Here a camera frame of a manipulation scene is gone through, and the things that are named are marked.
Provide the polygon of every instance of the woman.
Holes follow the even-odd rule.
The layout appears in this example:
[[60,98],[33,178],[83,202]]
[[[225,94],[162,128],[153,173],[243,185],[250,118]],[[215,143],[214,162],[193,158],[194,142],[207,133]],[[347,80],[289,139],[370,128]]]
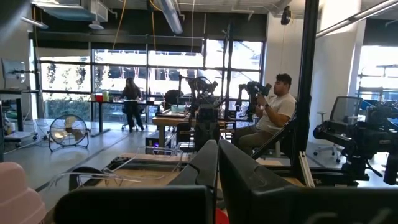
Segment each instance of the woman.
[[[120,98],[127,98],[127,100],[136,100],[141,98],[141,92],[139,91],[138,86],[134,83],[134,79],[129,77],[126,79],[126,87],[122,92]],[[134,121],[132,117],[136,118],[138,126],[141,128],[141,131],[144,130],[144,126],[142,125],[141,117],[139,114],[138,104],[136,102],[125,102],[124,104],[124,112],[127,115],[127,123],[129,124],[130,133],[132,132],[132,128],[134,127]]]

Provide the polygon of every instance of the white t-shirt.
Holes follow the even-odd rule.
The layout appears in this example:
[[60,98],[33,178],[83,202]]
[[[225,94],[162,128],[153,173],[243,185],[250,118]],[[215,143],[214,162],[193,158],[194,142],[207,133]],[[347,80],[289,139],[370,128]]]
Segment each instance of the white t-shirt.
[[[295,109],[295,104],[296,104],[296,99],[290,94],[286,94],[284,96],[269,96],[267,98],[267,102],[269,107],[271,107],[276,113],[278,114],[283,114],[288,117],[292,117]],[[268,133],[275,134],[278,132],[276,129],[272,129],[269,126],[275,126],[274,123],[272,123],[265,110],[262,111],[262,118],[259,120],[257,123],[257,129],[267,131]]]

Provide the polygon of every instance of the mesh office chair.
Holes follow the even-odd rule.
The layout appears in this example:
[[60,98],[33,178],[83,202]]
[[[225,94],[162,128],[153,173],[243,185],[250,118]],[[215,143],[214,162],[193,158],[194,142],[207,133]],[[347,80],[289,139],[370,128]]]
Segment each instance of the mesh office chair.
[[[357,122],[359,109],[361,108],[362,98],[353,97],[353,96],[338,96],[336,97],[335,104],[333,105],[333,109],[330,113],[330,121],[334,121],[342,124],[354,124]],[[322,117],[326,114],[326,112],[318,112],[318,114]],[[318,155],[321,151],[331,151],[332,156],[336,156],[336,162],[340,162],[338,157],[337,145],[333,144],[332,146],[320,146],[313,153],[315,156]]]

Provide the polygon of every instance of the cable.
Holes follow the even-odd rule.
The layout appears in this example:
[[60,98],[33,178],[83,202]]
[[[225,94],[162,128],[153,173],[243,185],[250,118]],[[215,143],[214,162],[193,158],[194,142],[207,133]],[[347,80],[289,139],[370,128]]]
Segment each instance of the cable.
[[154,36],[154,48],[156,52],[156,36],[155,36],[155,17],[154,12],[152,12],[152,35]]
[[193,50],[193,12],[195,10],[195,0],[193,0],[192,4],[192,20],[191,20],[191,53]]
[[161,9],[159,9],[158,7],[155,6],[154,2],[152,0],[149,0],[150,4],[157,10],[162,11]]
[[125,9],[126,9],[126,0],[124,0],[124,2],[123,2],[122,14],[121,14],[121,16],[120,16],[120,21],[119,21],[118,30],[116,31],[116,36],[114,37],[114,42],[113,42],[112,50],[114,50],[114,46],[116,45],[116,41],[118,40],[119,30],[120,30],[120,26],[121,26],[121,24],[122,24],[122,20],[123,20],[123,15],[124,15],[124,10],[125,10]]

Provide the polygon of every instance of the standing desk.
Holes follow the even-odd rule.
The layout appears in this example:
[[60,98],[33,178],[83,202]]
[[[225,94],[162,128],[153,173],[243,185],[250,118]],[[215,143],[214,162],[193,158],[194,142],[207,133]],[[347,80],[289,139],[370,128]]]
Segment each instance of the standing desk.
[[103,113],[102,113],[102,105],[103,104],[113,104],[113,105],[123,105],[128,102],[136,102],[137,105],[142,105],[142,106],[159,106],[163,103],[163,101],[154,101],[152,98],[150,100],[124,100],[124,101],[89,101],[90,103],[98,103],[98,117],[99,117],[99,132],[98,133],[92,133],[91,137],[97,137],[101,134],[107,133],[110,131],[110,128],[104,129],[104,124],[103,124]]

